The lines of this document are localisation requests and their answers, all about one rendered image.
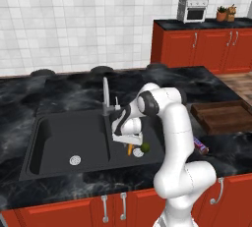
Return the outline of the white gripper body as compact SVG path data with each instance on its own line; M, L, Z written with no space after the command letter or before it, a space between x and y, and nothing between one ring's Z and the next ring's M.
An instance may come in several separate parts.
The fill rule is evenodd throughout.
M143 134L140 133L139 135L123 135L123 136L116 136L115 134L113 134L112 139L115 142L141 145L143 143Z

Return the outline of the grey sink faucet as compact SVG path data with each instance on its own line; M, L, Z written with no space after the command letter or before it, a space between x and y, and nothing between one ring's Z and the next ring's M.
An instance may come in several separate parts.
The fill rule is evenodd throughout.
M109 115L113 111L117 111L121 109L121 106L118 102L118 98L115 98L115 104L110 104L110 96L109 96L109 86L107 77L103 78L103 102L102 102L103 114Z

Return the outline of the black double sink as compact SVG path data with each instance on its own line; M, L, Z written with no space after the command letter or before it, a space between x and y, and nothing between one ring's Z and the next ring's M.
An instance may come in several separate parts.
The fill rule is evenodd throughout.
M100 109L40 115L35 119L20 179L53 176L161 163L164 140L160 119L144 117L143 142L150 151L142 157L128 155L121 142L111 139L109 119ZM70 157L79 155L73 166Z

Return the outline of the brown wooden tray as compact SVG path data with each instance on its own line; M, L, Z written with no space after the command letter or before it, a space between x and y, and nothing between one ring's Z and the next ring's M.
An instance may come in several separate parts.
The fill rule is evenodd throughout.
M208 135L252 131L252 106L243 100L195 103L191 114Z

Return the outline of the red cupboard door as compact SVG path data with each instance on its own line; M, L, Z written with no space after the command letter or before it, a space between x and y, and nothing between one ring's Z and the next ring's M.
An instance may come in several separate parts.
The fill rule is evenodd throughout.
M252 227L252 173L224 177L223 194L218 204L214 183L195 202L192 216L199 227Z
M112 198L107 196L108 223L102 222L100 197L16 209L22 227L112 227Z
M153 227L165 207L165 200L154 189L127 192L126 220L120 220L122 199L120 194L113 196L114 227Z

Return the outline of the purple wrapped candy bar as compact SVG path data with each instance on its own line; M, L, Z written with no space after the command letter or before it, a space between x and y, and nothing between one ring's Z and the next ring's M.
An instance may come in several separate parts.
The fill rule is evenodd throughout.
M203 143L201 143L197 138L194 139L194 145L201 154L207 154L209 152L209 149Z

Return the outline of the red cupboard run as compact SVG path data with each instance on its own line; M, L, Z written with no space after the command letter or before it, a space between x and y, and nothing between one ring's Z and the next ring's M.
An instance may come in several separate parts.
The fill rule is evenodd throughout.
M154 20L151 62L169 68L204 66L214 74L250 72L252 19L195 24Z

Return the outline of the silver toaster oven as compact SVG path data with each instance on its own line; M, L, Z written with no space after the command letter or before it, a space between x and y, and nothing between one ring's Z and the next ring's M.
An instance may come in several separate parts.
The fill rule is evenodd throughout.
M202 23L208 4L209 0L178 0L177 20L184 24Z

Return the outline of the potted green plant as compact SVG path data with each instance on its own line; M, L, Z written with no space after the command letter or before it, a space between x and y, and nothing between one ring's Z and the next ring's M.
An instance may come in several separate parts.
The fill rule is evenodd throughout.
M217 21L218 22L223 22L226 17L226 7L224 6L219 6L217 10Z

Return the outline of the wooden knife block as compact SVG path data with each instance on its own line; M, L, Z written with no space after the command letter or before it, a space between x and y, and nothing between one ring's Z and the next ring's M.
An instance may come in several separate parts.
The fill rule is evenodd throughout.
M226 10L226 17L225 20L227 22L233 22L234 21L234 16L236 14L236 6L231 5L230 7L227 8Z

